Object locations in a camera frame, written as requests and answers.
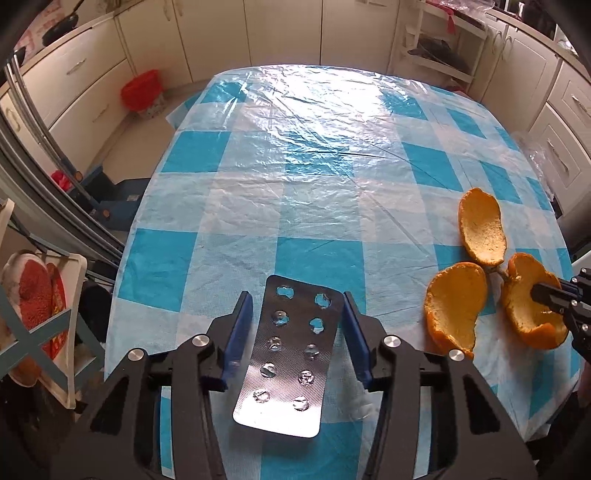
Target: plastic table cover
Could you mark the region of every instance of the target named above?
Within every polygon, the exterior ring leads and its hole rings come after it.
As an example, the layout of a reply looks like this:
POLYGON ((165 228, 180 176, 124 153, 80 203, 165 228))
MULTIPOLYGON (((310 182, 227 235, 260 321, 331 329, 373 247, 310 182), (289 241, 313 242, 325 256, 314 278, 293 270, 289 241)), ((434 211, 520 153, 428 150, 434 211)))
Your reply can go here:
MULTIPOLYGON (((358 70, 273 66, 217 75, 184 119, 148 186, 115 286, 106 372, 136 346, 173 349, 232 311, 242 290, 254 322, 230 390, 212 394, 230 479, 353 479, 363 472, 380 393, 357 382, 337 333, 320 433, 296 439, 243 427, 232 411, 248 365, 266 278, 349 290, 362 312, 433 349, 426 286, 468 260, 457 206, 472 187, 501 205, 508 259, 529 252, 572 274, 554 213, 511 137, 482 105, 420 82, 358 70)), ((524 438, 578 378, 570 338, 526 347, 499 304, 500 278, 476 323, 475 364, 524 438)), ((163 392, 163 472, 173 474, 170 392, 163 392)), ((427 471, 428 391, 415 475, 427 471)))

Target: white cabinet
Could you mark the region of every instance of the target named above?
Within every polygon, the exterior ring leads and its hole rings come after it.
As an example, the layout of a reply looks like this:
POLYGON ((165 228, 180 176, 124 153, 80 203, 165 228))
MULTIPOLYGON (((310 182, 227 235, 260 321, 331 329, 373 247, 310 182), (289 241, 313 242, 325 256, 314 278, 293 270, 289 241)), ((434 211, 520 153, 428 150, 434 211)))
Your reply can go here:
POLYGON ((478 67, 474 75, 474 80, 468 90, 468 95, 477 102, 482 100, 482 96, 488 87, 489 82, 499 59, 503 42, 507 35, 509 25, 496 17, 485 15, 486 23, 486 41, 482 49, 482 55, 478 62, 478 67))
POLYGON ((25 150, 27 150, 33 160, 37 162, 37 165, 39 165, 48 175, 55 172, 57 167, 45 153, 45 150, 41 148, 41 145, 37 143, 37 140, 35 140, 32 133, 28 130, 25 122, 22 121, 22 118, 19 116, 9 94, 5 93, 0 99, 0 108, 2 108, 2 113, 4 114, 8 125, 10 125, 12 131, 21 141, 25 150))
POLYGON ((563 213, 569 213, 591 187, 591 160, 572 131, 546 104, 530 130, 549 162, 543 165, 550 188, 563 213))
POLYGON ((24 75, 27 90, 48 127, 84 90, 125 58, 112 18, 75 36, 56 52, 24 75))
POLYGON ((51 128, 57 144, 82 173, 128 114, 119 92, 132 78, 129 63, 122 61, 80 95, 51 128))
POLYGON ((172 0, 144 0, 118 21, 138 74, 159 70, 164 89, 191 83, 172 0))
POLYGON ((482 103, 509 133, 528 131, 550 93, 556 68, 556 53, 509 27, 482 103))
POLYGON ((398 0, 324 0, 322 65, 386 73, 398 0))
POLYGON ((320 63, 322 0, 244 0, 253 65, 320 63))
POLYGON ((174 6, 194 82, 251 65, 242 0, 174 0, 174 6))
POLYGON ((548 103, 591 154, 591 85, 566 62, 560 67, 548 103))

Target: pill blister pack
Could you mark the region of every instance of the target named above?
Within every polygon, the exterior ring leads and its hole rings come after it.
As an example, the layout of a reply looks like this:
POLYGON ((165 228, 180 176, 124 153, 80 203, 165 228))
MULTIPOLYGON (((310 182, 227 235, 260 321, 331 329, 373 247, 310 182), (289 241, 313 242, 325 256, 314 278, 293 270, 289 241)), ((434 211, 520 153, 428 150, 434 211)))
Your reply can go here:
POLYGON ((234 420, 297 437, 318 434, 342 310, 341 292, 277 275, 267 278, 234 420))

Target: cabinet drawer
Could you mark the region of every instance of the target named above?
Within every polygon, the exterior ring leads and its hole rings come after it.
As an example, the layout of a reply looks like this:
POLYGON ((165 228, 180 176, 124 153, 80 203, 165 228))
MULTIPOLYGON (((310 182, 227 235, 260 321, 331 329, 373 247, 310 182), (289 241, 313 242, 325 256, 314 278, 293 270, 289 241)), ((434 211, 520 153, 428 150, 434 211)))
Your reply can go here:
POLYGON ((574 133, 547 103, 530 134, 548 152, 544 174, 563 213, 568 213, 591 186, 591 160, 574 133))
POLYGON ((119 92, 132 78, 129 63, 122 61, 85 91, 51 127, 58 145, 82 173, 127 115, 129 110, 119 92))
POLYGON ((566 62, 560 68, 548 103, 591 153, 591 85, 566 62))
POLYGON ((24 80, 45 124, 52 126, 82 92, 124 59, 111 18, 75 36, 33 66, 24 80))
POLYGON ((17 109, 14 107, 10 96, 6 93, 0 99, 0 108, 2 114, 6 118, 8 125, 21 141, 22 146, 29 152, 29 155, 37 162, 37 164, 47 173, 51 175, 57 170, 57 167, 50 160, 49 155, 37 143, 32 133, 28 130, 25 122, 19 116, 17 109))

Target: cloth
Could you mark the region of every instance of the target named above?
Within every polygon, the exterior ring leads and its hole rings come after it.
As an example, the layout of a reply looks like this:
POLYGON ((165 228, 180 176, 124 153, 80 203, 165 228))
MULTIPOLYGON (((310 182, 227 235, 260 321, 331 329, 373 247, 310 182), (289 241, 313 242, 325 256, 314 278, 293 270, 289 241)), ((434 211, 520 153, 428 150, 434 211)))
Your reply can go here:
MULTIPOLYGON (((570 278, 554 213, 511 137, 482 105, 425 84, 335 67, 272 66, 216 76, 182 120, 144 194, 119 269, 105 369, 136 346, 166 351, 254 299, 241 370, 212 410, 230 479, 353 479, 369 454, 380 393, 357 382, 339 330, 320 433, 278 436, 232 412, 271 274, 351 291, 362 313, 416 348, 429 281, 468 260, 457 206, 472 187, 494 195, 506 259, 526 251, 570 278)), ((498 275, 476 323, 475 365, 521 435, 544 424, 577 380, 570 338, 525 346, 499 305, 498 275)), ((170 401, 161 450, 171 473, 170 401)), ((428 412, 428 395, 421 398, 428 412)), ((428 462, 421 416, 418 473, 428 462)))

